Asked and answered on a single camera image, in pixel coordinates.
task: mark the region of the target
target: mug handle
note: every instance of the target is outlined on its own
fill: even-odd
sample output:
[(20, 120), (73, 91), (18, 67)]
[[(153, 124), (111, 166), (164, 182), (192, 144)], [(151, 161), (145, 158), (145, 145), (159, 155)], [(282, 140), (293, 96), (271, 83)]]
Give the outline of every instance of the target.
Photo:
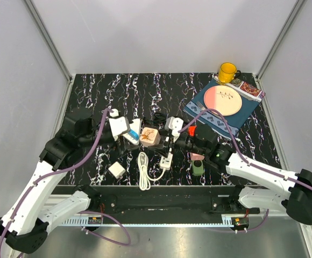
[(237, 70), (236, 71), (236, 73), (235, 73), (235, 75), (233, 76), (234, 78), (237, 78), (238, 76), (240, 76), (241, 75), (241, 71), (240, 70)]

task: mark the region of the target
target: white wall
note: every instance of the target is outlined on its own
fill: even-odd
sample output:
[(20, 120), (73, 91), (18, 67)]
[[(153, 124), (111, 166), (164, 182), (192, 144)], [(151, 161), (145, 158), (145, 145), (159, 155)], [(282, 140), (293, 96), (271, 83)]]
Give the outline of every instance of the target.
[(291, 169), (312, 171), (312, 1), (261, 79)]
[(23, 1), (0, 0), (0, 217), (31, 177), (65, 88)]
[(256, 73), (296, 0), (33, 2), (71, 73)]

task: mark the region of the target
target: white extension cord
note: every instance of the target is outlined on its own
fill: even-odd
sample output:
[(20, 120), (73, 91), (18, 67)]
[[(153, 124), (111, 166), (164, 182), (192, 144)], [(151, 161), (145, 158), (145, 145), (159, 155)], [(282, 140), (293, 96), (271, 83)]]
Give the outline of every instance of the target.
[(150, 181), (160, 180), (166, 171), (166, 168), (163, 168), (162, 174), (158, 178), (150, 178), (147, 174), (147, 165), (149, 163), (149, 159), (145, 152), (139, 153), (137, 163), (139, 168), (139, 188), (142, 191), (149, 190), (151, 188)]

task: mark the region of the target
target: black marble table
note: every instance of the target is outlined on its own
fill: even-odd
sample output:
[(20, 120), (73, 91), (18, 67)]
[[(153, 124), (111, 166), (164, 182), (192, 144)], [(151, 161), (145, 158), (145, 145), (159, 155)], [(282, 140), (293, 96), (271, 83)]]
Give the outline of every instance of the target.
[[(252, 74), (242, 74), (241, 79), (255, 86)], [(99, 120), (106, 107), (117, 108), (128, 119), (151, 118), (155, 112), (180, 116), (185, 121), (191, 117), (183, 107), (210, 81), (209, 73), (184, 74), (77, 74), (70, 94), (67, 111), (87, 107)], [(270, 128), (260, 104), (237, 134), (243, 154), (257, 161), (280, 168)], [(219, 142), (227, 142), (218, 137)], [(142, 146), (124, 157), (115, 156), (108, 147), (98, 147), (96, 154), (80, 169), (69, 172), (60, 185), (138, 185), (137, 156), (145, 151), (149, 157), (150, 175), (160, 175), (160, 156)], [(121, 179), (115, 179), (108, 171), (112, 160), (126, 169)], [(189, 153), (176, 151), (173, 165), (156, 185), (234, 185), (253, 184), (243, 178), (219, 174), (205, 169), (203, 176), (193, 176)]]

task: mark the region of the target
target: green object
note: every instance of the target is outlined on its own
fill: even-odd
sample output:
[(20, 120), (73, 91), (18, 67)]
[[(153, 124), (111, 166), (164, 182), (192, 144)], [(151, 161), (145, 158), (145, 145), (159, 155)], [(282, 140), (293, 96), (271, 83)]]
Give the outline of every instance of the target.
[(194, 176), (202, 176), (204, 174), (204, 166), (201, 160), (192, 160), (192, 170)]

